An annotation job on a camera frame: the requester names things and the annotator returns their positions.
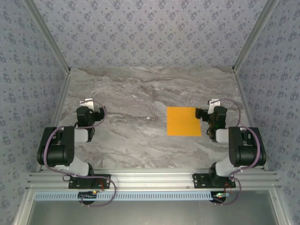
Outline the orange paper sheet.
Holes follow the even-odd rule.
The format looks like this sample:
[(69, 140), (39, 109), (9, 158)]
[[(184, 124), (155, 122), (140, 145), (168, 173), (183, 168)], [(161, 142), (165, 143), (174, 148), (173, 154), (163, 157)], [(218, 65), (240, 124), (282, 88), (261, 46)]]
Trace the orange paper sheet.
[(167, 107), (167, 135), (201, 137), (201, 122), (195, 117), (195, 107)]

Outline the long aluminium mounting beam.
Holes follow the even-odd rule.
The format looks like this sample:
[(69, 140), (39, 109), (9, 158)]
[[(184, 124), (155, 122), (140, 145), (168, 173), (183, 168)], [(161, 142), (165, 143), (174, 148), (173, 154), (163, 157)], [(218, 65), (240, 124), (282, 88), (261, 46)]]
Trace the long aluminium mounting beam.
[[(98, 169), (96, 173), (110, 174), (120, 191), (192, 190), (192, 175), (206, 173), (206, 169)], [(261, 168), (249, 169), (235, 175), (243, 190), (273, 190), (282, 187), (276, 172)], [(29, 175), (26, 189), (66, 190), (68, 183), (59, 173), (42, 170)]]

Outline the grey metal panel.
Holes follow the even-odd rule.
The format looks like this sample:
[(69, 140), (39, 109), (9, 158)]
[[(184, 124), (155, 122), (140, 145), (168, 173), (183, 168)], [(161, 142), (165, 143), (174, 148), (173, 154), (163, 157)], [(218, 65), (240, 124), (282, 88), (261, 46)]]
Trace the grey metal panel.
[(268, 203), (214, 206), (207, 201), (113, 202), (100, 208), (79, 202), (35, 202), (27, 225), (279, 225)]

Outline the left aluminium panel bar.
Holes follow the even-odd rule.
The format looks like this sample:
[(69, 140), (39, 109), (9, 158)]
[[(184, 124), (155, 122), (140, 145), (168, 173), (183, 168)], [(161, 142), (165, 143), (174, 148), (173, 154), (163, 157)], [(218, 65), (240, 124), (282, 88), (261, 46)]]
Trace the left aluminium panel bar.
[(35, 191), (25, 190), (18, 212), (14, 218), (13, 225), (27, 225), (30, 212), (35, 201)]

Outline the aluminium panel bar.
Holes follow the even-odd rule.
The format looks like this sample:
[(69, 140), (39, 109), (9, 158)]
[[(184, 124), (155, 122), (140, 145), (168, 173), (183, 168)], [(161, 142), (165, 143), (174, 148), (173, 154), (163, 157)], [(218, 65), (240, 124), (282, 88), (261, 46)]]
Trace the aluminium panel bar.
[(272, 189), (269, 191), (271, 202), (279, 225), (293, 225), (293, 220), (288, 209), (283, 191)]
[(25, 190), (18, 212), (14, 218), (13, 225), (27, 225), (30, 212), (35, 201), (35, 191)]

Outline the right aluminium panel bar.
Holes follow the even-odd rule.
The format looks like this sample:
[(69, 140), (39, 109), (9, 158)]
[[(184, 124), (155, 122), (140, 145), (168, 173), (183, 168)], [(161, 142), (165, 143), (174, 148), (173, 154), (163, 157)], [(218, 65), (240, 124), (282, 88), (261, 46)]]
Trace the right aluminium panel bar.
[(271, 202), (279, 225), (293, 225), (293, 220), (288, 209), (283, 191), (272, 189), (269, 191)]

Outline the left aluminium table rail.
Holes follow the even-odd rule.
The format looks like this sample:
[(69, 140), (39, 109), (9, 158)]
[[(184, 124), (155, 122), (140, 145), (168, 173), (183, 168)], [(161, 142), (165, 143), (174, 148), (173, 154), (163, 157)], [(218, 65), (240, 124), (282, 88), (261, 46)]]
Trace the left aluminium table rail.
[(67, 95), (67, 92), (68, 92), (69, 84), (70, 84), (70, 71), (68, 71), (66, 73), (66, 76), (65, 76), (60, 94), (59, 94), (59, 98), (58, 98), (58, 101), (57, 101), (57, 104), (56, 104), (56, 108), (55, 108), (55, 111), (53, 113), (53, 117), (52, 117), (52, 120), (51, 120), (51, 123), (50, 123), (50, 125), (52, 127), (57, 127), (59, 125), (59, 122), (60, 122), (60, 119), (61, 119), (61, 114), (62, 114), (62, 109), (63, 109), (65, 99), (66, 99), (66, 95)]

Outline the aluminium table rail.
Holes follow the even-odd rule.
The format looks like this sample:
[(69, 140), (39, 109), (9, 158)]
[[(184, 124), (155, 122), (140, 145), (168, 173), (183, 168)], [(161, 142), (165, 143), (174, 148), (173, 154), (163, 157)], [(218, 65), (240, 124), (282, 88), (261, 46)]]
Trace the aluminium table rail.
[(234, 76), (235, 76), (235, 79), (236, 79), (236, 83), (237, 83), (237, 86), (238, 86), (238, 90), (239, 90), (239, 93), (240, 93), (240, 97), (241, 97), (241, 99), (242, 99), (242, 103), (243, 103), (243, 107), (244, 107), (244, 110), (245, 110), (245, 114), (246, 114), (248, 123), (249, 123), (249, 125), (250, 125), (251, 127), (255, 127), (255, 124), (254, 124), (254, 121), (253, 121), (253, 117), (252, 117), (250, 108), (249, 108), (249, 106), (248, 106), (247, 98), (246, 98), (246, 96), (245, 96), (245, 92), (244, 92), (244, 90), (243, 90), (243, 87), (242, 87), (242, 84), (241, 84), (239, 75), (238, 75), (237, 72), (234, 72)]
[(61, 114), (62, 114), (62, 109), (63, 109), (65, 99), (66, 99), (66, 95), (67, 95), (67, 92), (68, 92), (69, 84), (70, 84), (70, 71), (68, 71), (66, 73), (66, 76), (65, 76), (60, 94), (59, 94), (59, 98), (58, 98), (58, 101), (57, 101), (57, 104), (56, 104), (56, 108), (55, 108), (55, 111), (53, 113), (53, 117), (52, 117), (52, 120), (51, 120), (51, 123), (50, 123), (50, 125), (52, 127), (57, 127), (59, 125), (59, 122), (60, 122), (60, 119), (61, 119)]

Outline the right aluminium table rail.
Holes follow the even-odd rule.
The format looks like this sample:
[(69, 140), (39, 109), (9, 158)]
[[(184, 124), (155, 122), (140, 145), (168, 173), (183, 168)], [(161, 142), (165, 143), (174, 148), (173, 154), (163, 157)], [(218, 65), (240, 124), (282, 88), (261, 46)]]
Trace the right aluminium table rail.
[(249, 106), (248, 106), (247, 98), (246, 98), (246, 96), (245, 96), (245, 92), (244, 92), (244, 90), (243, 90), (243, 87), (242, 87), (242, 84), (241, 84), (239, 75), (238, 75), (237, 72), (234, 72), (234, 76), (235, 76), (235, 79), (236, 79), (236, 83), (237, 83), (237, 86), (238, 86), (238, 90), (239, 90), (239, 93), (240, 93), (240, 97), (241, 97), (241, 99), (242, 99), (242, 103), (243, 103), (243, 107), (244, 107), (244, 110), (245, 110), (245, 114), (246, 114), (248, 123), (249, 123), (249, 125), (250, 125), (251, 127), (255, 127), (255, 124), (254, 124), (254, 121), (253, 121), (253, 117), (252, 117), (250, 108), (249, 108)]

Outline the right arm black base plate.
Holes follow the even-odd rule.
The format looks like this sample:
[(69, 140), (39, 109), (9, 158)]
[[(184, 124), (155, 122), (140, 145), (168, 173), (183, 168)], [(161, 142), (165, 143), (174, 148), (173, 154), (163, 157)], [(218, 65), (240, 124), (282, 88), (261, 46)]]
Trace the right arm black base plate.
[(235, 181), (228, 177), (220, 177), (208, 173), (194, 173), (192, 175), (194, 188), (235, 188)]

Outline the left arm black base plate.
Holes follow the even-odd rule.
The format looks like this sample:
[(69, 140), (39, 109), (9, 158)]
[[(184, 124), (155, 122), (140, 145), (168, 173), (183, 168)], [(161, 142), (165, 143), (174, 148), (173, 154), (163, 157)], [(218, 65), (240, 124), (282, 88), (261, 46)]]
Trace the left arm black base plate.
[(68, 183), (69, 189), (109, 189), (111, 182), (109, 174), (95, 174), (84, 177), (64, 175), (63, 181)]

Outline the right aluminium frame post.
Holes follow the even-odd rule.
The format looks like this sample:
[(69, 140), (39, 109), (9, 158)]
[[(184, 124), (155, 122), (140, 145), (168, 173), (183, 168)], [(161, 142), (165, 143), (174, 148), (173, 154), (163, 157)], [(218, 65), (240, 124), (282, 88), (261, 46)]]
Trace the right aluminium frame post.
[(278, 4), (279, 0), (267, 0), (260, 11), (243, 47), (240, 50), (240, 53), (235, 60), (232, 70), (235, 74), (238, 73), (240, 68), (242, 67), (244, 61), (246, 60), (247, 56), (249, 55), (252, 47), (256, 43), (260, 33), (262, 32), (264, 26), (268, 22), (271, 14), (273, 13), (276, 5)]

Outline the aluminium frame post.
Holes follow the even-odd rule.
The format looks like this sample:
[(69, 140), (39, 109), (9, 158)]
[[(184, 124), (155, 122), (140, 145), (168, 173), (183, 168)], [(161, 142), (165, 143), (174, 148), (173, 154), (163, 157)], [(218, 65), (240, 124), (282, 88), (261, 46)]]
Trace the aluminium frame post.
[(246, 60), (247, 56), (249, 55), (252, 47), (256, 43), (260, 33), (262, 32), (264, 26), (268, 22), (271, 14), (273, 13), (276, 5), (278, 4), (279, 0), (267, 0), (260, 11), (243, 47), (240, 50), (240, 53), (235, 60), (232, 70), (235, 74), (238, 73), (240, 68), (242, 67), (244, 61)]
[(42, 14), (40, 13), (38, 7), (36, 6), (33, 0), (23, 0), (28, 12), (30, 13), (33, 21), (36, 23), (38, 29), (42, 33), (46, 43), (48, 44), (49, 48), (51, 49), (52, 53), (54, 54), (57, 62), (63, 69), (63, 71), (68, 74), (69, 73), (69, 66), (60, 51), (53, 35), (51, 34), (49, 28), (44, 21)]

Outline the left aluminium frame post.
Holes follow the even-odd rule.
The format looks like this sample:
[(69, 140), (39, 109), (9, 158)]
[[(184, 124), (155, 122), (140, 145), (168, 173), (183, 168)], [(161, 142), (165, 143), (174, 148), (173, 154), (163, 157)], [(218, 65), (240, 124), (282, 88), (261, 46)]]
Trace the left aluminium frame post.
[(68, 74), (69, 73), (69, 66), (60, 51), (53, 35), (51, 34), (49, 28), (44, 21), (42, 14), (40, 13), (38, 7), (36, 6), (33, 0), (23, 0), (28, 12), (30, 13), (33, 21), (36, 23), (38, 29), (42, 33), (46, 43), (48, 44), (49, 48), (51, 49), (52, 53), (54, 54), (57, 62), (63, 69), (63, 71)]

